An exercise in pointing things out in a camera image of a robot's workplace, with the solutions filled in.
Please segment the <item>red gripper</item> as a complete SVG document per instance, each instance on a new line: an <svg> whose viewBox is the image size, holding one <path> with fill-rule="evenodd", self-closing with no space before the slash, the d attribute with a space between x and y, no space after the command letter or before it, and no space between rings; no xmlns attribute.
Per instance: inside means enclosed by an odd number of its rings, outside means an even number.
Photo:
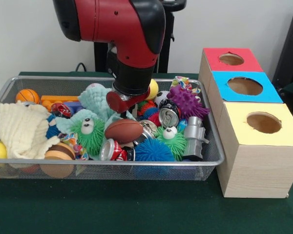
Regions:
<svg viewBox="0 0 293 234"><path fill-rule="evenodd" d="M138 102L145 100L149 96L149 93L150 88L148 88L148 91L142 95L128 96L120 93L114 87L112 87L111 91L106 95L106 101L110 109L121 114L121 118L126 119L127 111ZM138 107L135 106L132 110L132 115L137 116L137 113Z"/></svg>

